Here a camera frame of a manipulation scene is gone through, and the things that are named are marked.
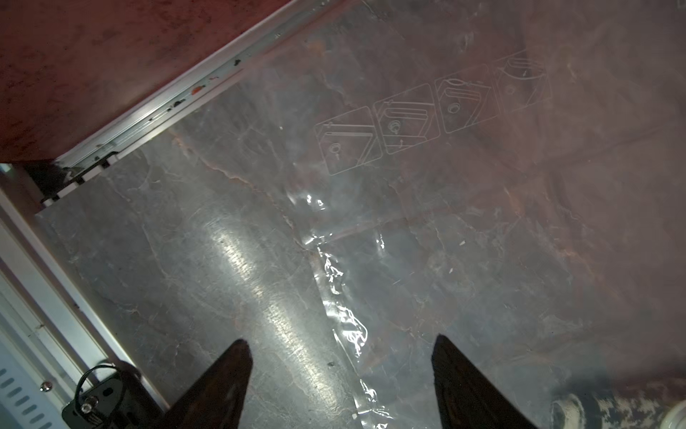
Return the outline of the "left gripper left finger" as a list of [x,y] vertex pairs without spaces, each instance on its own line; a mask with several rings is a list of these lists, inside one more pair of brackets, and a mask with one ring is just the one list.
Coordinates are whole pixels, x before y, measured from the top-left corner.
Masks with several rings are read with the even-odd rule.
[[248,342],[234,341],[155,427],[237,428],[252,368]]

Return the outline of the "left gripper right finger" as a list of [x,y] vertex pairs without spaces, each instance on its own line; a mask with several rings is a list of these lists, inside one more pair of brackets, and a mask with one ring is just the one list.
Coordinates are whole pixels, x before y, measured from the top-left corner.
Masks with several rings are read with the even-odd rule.
[[432,370],[442,427],[534,427],[443,334],[438,335],[434,343]]

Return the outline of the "houndstooth black white scarf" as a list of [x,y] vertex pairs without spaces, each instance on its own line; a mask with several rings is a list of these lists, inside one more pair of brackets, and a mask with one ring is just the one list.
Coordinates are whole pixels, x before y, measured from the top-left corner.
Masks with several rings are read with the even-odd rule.
[[666,412],[685,400],[685,379],[619,387],[584,387],[551,404],[552,428],[659,428]]

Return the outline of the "clear plastic vacuum bag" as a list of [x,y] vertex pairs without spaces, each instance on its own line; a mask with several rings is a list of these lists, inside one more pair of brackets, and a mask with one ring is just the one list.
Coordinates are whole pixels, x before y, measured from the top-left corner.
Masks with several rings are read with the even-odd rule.
[[685,375],[682,1],[349,1],[179,123],[310,258],[369,423],[444,334],[529,418]]

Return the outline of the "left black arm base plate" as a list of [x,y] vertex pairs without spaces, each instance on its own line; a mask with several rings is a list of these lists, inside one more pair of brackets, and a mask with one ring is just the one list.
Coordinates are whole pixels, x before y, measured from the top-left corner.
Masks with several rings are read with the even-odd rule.
[[80,377],[61,417],[69,428],[150,428],[163,414],[139,370],[103,362]]

